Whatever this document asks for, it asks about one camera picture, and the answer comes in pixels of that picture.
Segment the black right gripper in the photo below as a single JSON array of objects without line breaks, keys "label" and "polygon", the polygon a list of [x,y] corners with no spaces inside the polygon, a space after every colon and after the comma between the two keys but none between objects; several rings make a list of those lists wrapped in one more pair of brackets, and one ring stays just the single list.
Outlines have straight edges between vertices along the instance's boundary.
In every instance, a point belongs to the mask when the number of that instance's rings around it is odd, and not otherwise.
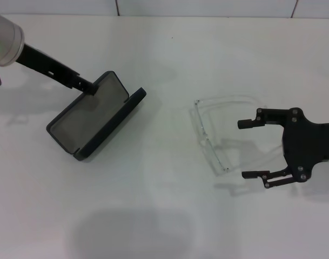
[{"label": "black right gripper", "polygon": [[283,129],[284,158],[290,169],[280,171],[242,171],[244,179],[260,178],[265,188],[305,182],[312,176],[313,167],[329,161],[329,123],[309,121],[299,108],[265,109],[257,111],[254,120],[239,120],[238,128],[280,125]]}]

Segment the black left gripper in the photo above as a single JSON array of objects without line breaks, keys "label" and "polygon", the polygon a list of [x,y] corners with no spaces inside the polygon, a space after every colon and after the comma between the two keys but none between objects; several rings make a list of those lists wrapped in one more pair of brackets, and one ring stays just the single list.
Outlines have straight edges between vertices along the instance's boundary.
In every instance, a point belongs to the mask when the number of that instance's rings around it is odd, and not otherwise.
[{"label": "black left gripper", "polygon": [[23,46],[16,62],[68,88],[75,88],[88,95],[95,95],[98,91],[98,86],[81,78],[74,70],[27,44]]}]

